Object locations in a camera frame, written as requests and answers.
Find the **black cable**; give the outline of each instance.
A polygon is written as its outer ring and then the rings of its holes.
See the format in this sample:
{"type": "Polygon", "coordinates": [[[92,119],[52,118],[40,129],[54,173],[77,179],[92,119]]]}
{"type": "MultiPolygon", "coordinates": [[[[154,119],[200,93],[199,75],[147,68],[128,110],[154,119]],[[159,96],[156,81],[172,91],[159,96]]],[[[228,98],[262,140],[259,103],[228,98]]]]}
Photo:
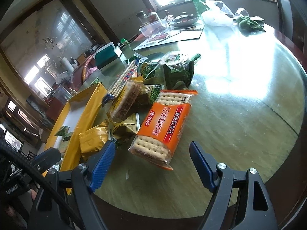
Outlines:
{"type": "Polygon", "coordinates": [[[85,229],[82,220],[77,217],[73,210],[67,205],[63,198],[51,187],[51,185],[45,181],[45,178],[30,165],[27,160],[22,156],[18,155],[13,149],[7,146],[6,143],[0,140],[0,154],[5,156],[7,159],[14,162],[20,169],[23,169],[35,182],[47,191],[52,199],[64,210],[64,212],[71,218],[71,220],[80,228],[85,229]]]}

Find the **wafer snack package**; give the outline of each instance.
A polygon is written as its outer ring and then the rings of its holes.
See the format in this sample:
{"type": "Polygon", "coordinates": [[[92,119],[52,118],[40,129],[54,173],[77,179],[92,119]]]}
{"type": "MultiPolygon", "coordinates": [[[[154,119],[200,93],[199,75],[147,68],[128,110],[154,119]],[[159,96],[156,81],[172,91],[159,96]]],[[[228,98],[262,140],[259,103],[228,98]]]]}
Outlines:
{"type": "Polygon", "coordinates": [[[115,123],[120,123],[127,117],[127,113],[142,88],[142,81],[128,81],[119,96],[110,108],[110,118],[115,123]]]}
{"type": "Polygon", "coordinates": [[[121,91],[124,89],[127,82],[133,76],[133,74],[137,71],[139,67],[139,61],[133,60],[128,67],[122,72],[122,74],[113,82],[111,87],[109,88],[107,94],[101,101],[102,107],[104,107],[107,102],[116,99],[121,91]]]}
{"type": "Polygon", "coordinates": [[[197,91],[162,90],[129,151],[159,167],[172,170],[169,163],[182,135],[193,95],[197,95],[197,91]]]}

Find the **round table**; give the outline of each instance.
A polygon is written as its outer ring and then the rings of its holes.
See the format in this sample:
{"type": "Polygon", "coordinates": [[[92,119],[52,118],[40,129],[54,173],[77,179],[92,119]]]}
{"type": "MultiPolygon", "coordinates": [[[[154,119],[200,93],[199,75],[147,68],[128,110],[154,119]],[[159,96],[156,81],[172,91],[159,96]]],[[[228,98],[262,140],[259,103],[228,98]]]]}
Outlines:
{"type": "MultiPolygon", "coordinates": [[[[160,169],[126,150],[117,151],[95,194],[121,212],[138,216],[182,219],[203,215],[212,194],[203,187],[188,151],[190,142],[198,141],[205,152],[232,169],[257,169],[271,192],[277,220],[283,221],[287,212],[276,208],[280,192],[272,191],[287,192],[278,182],[290,179],[280,170],[289,169],[284,167],[285,160],[300,140],[306,74],[291,51],[276,39],[282,35],[270,26],[265,25],[265,29],[266,33],[244,36],[237,27],[205,26],[198,40],[137,51],[133,49],[140,42],[124,47],[126,57],[134,52],[143,56],[177,50],[200,53],[189,87],[197,90],[198,96],[192,99],[191,112],[170,163],[173,171],[160,169]]],[[[120,59],[112,62],[101,70],[106,79],[102,83],[108,88],[123,69],[120,59]]],[[[230,205],[236,201],[233,191],[230,205]]],[[[295,192],[299,194],[292,196],[290,209],[303,189],[300,186],[295,192]]]]}

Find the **green cloth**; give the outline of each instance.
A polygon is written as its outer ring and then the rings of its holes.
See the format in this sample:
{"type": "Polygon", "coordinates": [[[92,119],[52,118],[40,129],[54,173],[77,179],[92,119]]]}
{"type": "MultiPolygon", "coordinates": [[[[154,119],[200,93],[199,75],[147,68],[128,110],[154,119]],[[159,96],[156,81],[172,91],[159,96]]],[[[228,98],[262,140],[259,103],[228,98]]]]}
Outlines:
{"type": "Polygon", "coordinates": [[[265,32],[264,28],[256,21],[253,21],[248,16],[240,16],[237,18],[239,28],[242,30],[254,31],[259,30],[265,32]]]}

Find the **green bottle cap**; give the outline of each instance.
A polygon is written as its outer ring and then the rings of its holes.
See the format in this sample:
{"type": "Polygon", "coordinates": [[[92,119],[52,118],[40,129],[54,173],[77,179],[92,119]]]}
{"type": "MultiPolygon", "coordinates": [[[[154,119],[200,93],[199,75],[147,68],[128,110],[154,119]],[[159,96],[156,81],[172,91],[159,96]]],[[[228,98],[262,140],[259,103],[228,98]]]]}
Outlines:
{"type": "Polygon", "coordinates": [[[124,45],[128,45],[129,44],[129,42],[125,38],[122,38],[120,42],[122,44],[124,44],[124,45]]]}

